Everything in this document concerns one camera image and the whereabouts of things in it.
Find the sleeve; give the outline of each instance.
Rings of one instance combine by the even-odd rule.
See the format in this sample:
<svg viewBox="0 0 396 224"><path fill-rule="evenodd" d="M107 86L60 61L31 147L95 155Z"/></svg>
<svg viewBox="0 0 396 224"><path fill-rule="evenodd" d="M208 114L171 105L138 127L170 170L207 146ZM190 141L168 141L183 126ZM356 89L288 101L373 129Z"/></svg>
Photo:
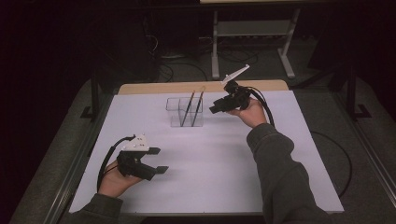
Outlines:
<svg viewBox="0 0 396 224"><path fill-rule="evenodd" d="M67 223L116 224L118 223L121 206L121 199L96 193L80 211L69 216Z"/></svg>
<svg viewBox="0 0 396 224"><path fill-rule="evenodd" d="M288 137L265 123L248 134L247 144L257 163L266 223L332 223L315 203L305 168L291 158Z"/></svg>

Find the pencil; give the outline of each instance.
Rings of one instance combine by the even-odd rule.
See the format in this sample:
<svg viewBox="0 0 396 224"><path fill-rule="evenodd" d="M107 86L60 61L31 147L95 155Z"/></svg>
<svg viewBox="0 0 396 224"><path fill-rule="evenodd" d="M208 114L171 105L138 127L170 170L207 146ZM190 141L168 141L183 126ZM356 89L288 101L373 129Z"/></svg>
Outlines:
<svg viewBox="0 0 396 224"><path fill-rule="evenodd" d="M203 95L204 95L204 91L201 91L201 95L199 96L198 106L197 106L197 108L195 110L194 120L192 121L191 127L194 126L195 120L197 119L197 114L198 114L198 111L199 111L199 106L201 105L201 102L202 102L202 96Z"/></svg>
<svg viewBox="0 0 396 224"><path fill-rule="evenodd" d="M186 114L184 115L183 122L181 122L181 127L183 127L184 121L186 121L186 117L187 117L187 114L189 113L189 110L190 110L190 107L191 107L191 101L192 101L192 98L194 97L194 94L195 94L195 91L193 91L192 94L191 94L191 98L189 100L189 104L187 105Z"/></svg>

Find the background table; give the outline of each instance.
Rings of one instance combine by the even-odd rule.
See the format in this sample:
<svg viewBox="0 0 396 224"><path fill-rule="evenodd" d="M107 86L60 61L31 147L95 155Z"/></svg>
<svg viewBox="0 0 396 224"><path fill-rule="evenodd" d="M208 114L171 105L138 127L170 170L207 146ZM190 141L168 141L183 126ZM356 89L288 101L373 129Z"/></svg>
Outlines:
<svg viewBox="0 0 396 224"><path fill-rule="evenodd" d="M281 84L282 81L239 83L262 88L265 85L255 84ZM191 88L198 91L202 85L207 88L204 94L204 126L170 127L166 100L189 97ZM210 113L208 108L212 103L227 94L225 91L214 92L217 85L222 88L216 82L139 84L136 88L135 85L121 88L121 95L115 96L108 111L70 212L81 209L95 193L97 173L108 149L122 137L144 133L148 144L162 151L159 155L145 156L142 162L153 167L167 165L169 169L164 175L156 175L151 181L143 181L128 189L121 196L124 200L122 212L142 216L260 214L260 183L256 163L246 143L250 128L237 117ZM158 93L171 89L184 92ZM305 166L318 206L328 212L342 212L343 206L293 92L264 91L263 94L277 129L295 144L291 156ZM114 152L111 161L115 160L120 148Z"/></svg>

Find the pen holder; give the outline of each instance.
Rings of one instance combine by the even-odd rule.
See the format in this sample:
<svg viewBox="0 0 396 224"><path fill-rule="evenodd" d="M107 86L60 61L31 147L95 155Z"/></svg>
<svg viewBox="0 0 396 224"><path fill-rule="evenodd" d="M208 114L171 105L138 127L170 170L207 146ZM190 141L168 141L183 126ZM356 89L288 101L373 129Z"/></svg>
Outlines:
<svg viewBox="0 0 396 224"><path fill-rule="evenodd" d="M204 125L203 99L198 97L168 98L166 110L171 127L202 127Z"/></svg>

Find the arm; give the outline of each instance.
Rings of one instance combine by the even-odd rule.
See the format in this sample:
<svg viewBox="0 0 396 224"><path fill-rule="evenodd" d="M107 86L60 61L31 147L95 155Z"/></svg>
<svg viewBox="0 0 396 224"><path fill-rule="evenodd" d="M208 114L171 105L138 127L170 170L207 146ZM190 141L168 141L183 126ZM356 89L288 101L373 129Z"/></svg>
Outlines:
<svg viewBox="0 0 396 224"><path fill-rule="evenodd" d="M247 136L262 187L266 223L331 223L317 207L305 168L291 158L292 141L266 123L260 102L229 112L253 129Z"/></svg>
<svg viewBox="0 0 396 224"><path fill-rule="evenodd" d="M98 193L80 211L69 216L67 223L118 223L122 200L118 197L129 187L140 182L135 176L123 176L114 161L106 168Z"/></svg>

